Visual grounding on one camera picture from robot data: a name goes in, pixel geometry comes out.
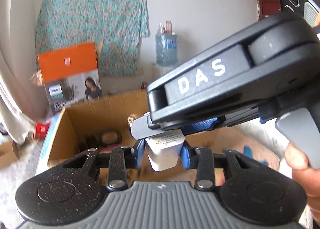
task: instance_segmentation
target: floor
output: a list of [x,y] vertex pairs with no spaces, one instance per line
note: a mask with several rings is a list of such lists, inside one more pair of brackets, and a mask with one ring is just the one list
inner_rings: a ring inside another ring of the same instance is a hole
[[22,219],[15,205],[16,189],[36,173],[43,141],[25,142],[19,150],[19,161],[0,169],[0,221],[8,229],[15,229]]

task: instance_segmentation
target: woman with dark hair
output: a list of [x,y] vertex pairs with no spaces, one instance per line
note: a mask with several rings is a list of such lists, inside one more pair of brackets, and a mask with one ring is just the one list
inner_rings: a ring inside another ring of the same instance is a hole
[[97,87],[96,83],[91,77],[88,77],[85,82],[85,87],[87,90],[85,91],[85,97],[87,98],[87,101],[89,99],[89,96],[94,99],[102,96],[102,92],[99,87]]

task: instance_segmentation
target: human hand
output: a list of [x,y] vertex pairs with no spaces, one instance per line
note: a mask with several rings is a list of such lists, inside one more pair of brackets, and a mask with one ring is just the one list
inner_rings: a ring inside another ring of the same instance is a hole
[[285,160],[292,168],[292,179],[307,193],[308,205],[314,219],[320,221],[320,169],[311,168],[307,156],[292,143],[289,143],[285,150]]

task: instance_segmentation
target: cardboard box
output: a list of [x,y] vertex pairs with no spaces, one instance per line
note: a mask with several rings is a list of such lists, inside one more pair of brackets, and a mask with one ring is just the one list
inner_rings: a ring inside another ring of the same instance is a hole
[[[98,101],[67,107],[62,110],[57,121],[56,128],[52,133],[52,140],[48,144],[49,154],[44,162],[48,168],[63,162],[79,153],[78,144],[83,142],[89,133],[100,133],[108,129],[121,132],[121,145],[133,146],[136,141],[129,133],[127,118],[130,114],[142,116],[147,111],[149,110],[145,91],[126,92],[100,98]],[[234,128],[201,132],[186,136],[186,140],[192,147],[205,146],[216,153],[222,153],[223,148],[242,151],[244,145],[249,145],[253,150],[255,147],[262,147]],[[264,150],[268,157],[263,158],[266,158],[269,163],[277,163],[277,161],[278,164],[280,163],[275,154],[267,149]],[[256,150],[254,150],[254,157],[259,159],[260,156],[255,156],[255,152]],[[107,174],[108,169],[102,168],[99,178],[100,184],[106,183]],[[162,172],[153,171],[146,153],[139,170],[127,170],[129,184],[139,180],[189,180],[193,182],[195,175],[195,170],[184,170],[180,162],[174,168]],[[221,183],[218,180],[221,180],[222,176],[221,171],[217,170],[217,183]]]
[[17,145],[13,140],[0,144],[0,168],[4,168],[19,159]]
[[38,61],[53,114],[102,96],[94,43],[49,51]]

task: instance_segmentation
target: silver screw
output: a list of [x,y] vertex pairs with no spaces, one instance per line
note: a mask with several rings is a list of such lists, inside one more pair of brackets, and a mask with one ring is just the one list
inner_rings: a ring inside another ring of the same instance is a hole
[[112,187],[112,188],[120,188],[120,187],[123,187],[124,185],[125,185],[125,182],[120,180],[120,179],[112,180],[109,183],[109,186]]
[[213,186],[213,182],[210,180],[204,179],[204,180],[199,180],[197,185],[200,188],[210,188]]

